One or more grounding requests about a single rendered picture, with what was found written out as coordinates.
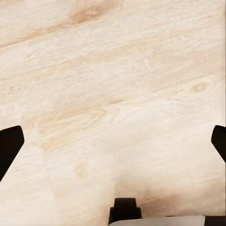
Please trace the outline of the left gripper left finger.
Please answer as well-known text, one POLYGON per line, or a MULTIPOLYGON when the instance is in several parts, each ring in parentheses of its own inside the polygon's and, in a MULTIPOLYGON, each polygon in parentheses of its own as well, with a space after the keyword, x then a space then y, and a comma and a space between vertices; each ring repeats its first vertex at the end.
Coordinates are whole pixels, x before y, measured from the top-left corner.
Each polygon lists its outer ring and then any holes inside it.
POLYGON ((0 182, 24 144, 20 125, 0 130, 0 182))

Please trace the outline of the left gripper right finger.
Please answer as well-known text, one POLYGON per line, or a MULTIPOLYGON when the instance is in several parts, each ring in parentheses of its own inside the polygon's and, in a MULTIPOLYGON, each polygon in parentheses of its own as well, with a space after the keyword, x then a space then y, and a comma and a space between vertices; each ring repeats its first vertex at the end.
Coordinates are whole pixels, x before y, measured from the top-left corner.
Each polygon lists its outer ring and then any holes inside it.
POLYGON ((226 163, 226 127, 216 125, 212 133, 211 142, 226 163))

